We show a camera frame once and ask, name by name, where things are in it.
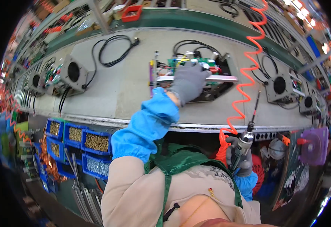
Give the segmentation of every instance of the beige sweatshirt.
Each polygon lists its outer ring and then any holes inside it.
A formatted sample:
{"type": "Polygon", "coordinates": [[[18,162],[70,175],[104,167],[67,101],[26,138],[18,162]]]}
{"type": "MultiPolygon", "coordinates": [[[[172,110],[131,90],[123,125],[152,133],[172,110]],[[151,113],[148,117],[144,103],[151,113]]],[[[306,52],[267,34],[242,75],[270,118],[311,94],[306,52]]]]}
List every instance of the beige sweatshirt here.
{"type": "MultiPolygon", "coordinates": [[[[105,227],[154,227],[162,211],[165,176],[159,168],[144,174],[144,164],[136,157],[126,156],[113,160],[109,179],[101,200],[105,227]]],[[[213,166],[194,166],[172,176],[164,214],[177,202],[182,206],[188,199],[204,194],[209,188],[227,217],[240,224],[260,224],[260,205],[246,202],[241,196],[243,209],[234,205],[234,188],[231,178],[213,166]]],[[[164,227],[180,226],[180,215],[175,209],[164,227]]]]}

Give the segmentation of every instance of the worker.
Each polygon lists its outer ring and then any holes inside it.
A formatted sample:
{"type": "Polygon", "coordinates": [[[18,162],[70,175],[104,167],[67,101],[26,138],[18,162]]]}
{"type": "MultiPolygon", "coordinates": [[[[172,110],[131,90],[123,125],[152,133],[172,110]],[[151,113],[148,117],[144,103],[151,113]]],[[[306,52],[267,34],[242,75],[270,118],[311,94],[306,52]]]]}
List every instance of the worker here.
{"type": "MultiPolygon", "coordinates": [[[[191,61],[180,65],[172,86],[155,88],[153,98],[142,103],[128,127],[113,134],[113,161],[101,201],[104,226],[260,224],[259,202],[252,201],[258,177],[251,169],[250,152],[236,175],[193,145],[169,144],[166,154],[158,155],[157,143],[179,120],[179,108],[201,94],[210,75],[191,61]]],[[[227,139],[233,144],[227,150],[228,160],[237,139],[227,139]]]]}

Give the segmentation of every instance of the white fan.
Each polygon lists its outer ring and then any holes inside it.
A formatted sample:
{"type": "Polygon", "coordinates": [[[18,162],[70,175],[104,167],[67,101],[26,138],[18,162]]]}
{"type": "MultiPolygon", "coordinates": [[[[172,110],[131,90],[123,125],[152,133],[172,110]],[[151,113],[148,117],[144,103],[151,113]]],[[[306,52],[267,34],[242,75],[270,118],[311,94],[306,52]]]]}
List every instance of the white fan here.
{"type": "Polygon", "coordinates": [[[284,157],[284,152],[287,146],[278,138],[275,138],[270,142],[268,152],[272,159],[280,160],[284,157]]]}

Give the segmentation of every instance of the workbench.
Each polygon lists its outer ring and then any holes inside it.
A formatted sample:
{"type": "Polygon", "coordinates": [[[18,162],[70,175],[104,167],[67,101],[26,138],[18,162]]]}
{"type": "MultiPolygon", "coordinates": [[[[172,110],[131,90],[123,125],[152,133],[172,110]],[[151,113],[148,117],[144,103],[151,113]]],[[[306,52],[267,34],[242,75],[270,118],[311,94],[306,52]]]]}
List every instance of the workbench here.
{"type": "MultiPolygon", "coordinates": [[[[63,117],[66,117],[66,115],[82,116],[92,120],[92,122],[100,120],[126,126],[131,116],[140,109],[141,102],[150,98],[150,89],[148,87],[149,61],[154,58],[154,51],[159,51],[158,59],[160,62],[167,62],[167,59],[172,56],[174,44],[185,39],[195,39],[212,45],[221,53],[230,53],[237,71],[237,75],[234,76],[239,78],[240,83],[249,82],[244,75],[239,73],[239,69],[250,67],[253,64],[244,56],[243,52],[254,51],[254,48],[237,41],[213,34],[171,29],[128,30],[115,34],[124,34],[130,38],[136,36],[141,42],[130,51],[123,61],[111,68],[106,68],[98,62],[96,56],[101,48],[101,44],[98,44],[94,49],[98,66],[97,74],[85,93],[66,98],[62,109],[63,117]]],[[[89,80],[94,70],[94,63],[91,57],[92,46],[98,40],[108,39],[110,36],[112,35],[105,37],[94,36],[87,38],[83,42],[68,45],[47,56],[43,59],[43,62],[54,56],[56,57],[55,65],[59,65],[66,54],[71,54],[90,72],[88,75],[89,80]]],[[[129,43],[126,40],[109,43],[101,58],[104,62],[112,61],[118,58],[128,47],[129,43]]],[[[179,51],[192,51],[194,48],[194,45],[187,45],[182,46],[179,51]]],[[[201,53],[203,57],[211,57],[212,54],[207,49],[202,49],[201,53]]],[[[286,64],[277,58],[274,58],[274,60],[280,73],[288,73],[289,67],[286,64]]],[[[269,59],[264,61],[264,67],[271,76],[275,75],[274,66],[269,59]]],[[[260,71],[256,70],[255,74],[259,78],[263,78],[260,71]]],[[[311,118],[302,116],[298,108],[284,110],[278,105],[267,103],[265,88],[261,87],[258,80],[255,79],[255,81],[254,86],[243,87],[243,91],[250,95],[252,101],[238,105],[238,108],[245,114],[246,118],[244,120],[232,121],[234,125],[239,126],[237,129],[240,131],[244,130],[244,126],[250,121],[258,89],[261,89],[262,93],[255,118],[256,130],[295,130],[312,125],[311,118]]],[[[180,109],[180,124],[175,125],[175,130],[182,130],[179,128],[187,127],[203,128],[208,132],[217,132],[218,128],[227,126],[227,117],[238,115],[231,107],[231,103],[240,99],[243,99],[243,96],[234,87],[213,102],[188,104],[180,109]]],[[[44,115],[48,115],[48,113],[54,114],[58,111],[59,101],[60,98],[49,95],[37,97],[35,102],[36,113],[40,114],[42,111],[44,115]]]]}

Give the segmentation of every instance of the red tray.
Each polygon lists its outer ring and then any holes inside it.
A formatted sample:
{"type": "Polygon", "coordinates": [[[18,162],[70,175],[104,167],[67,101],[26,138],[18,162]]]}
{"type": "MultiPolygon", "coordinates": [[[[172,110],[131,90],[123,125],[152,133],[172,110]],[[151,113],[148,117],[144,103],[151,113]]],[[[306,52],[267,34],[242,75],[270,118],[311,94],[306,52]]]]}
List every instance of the red tray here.
{"type": "Polygon", "coordinates": [[[121,16],[121,20],[123,22],[137,21],[141,16],[141,7],[142,5],[132,5],[125,9],[123,15],[121,16]],[[127,16],[129,12],[136,12],[136,15],[127,16]]]}

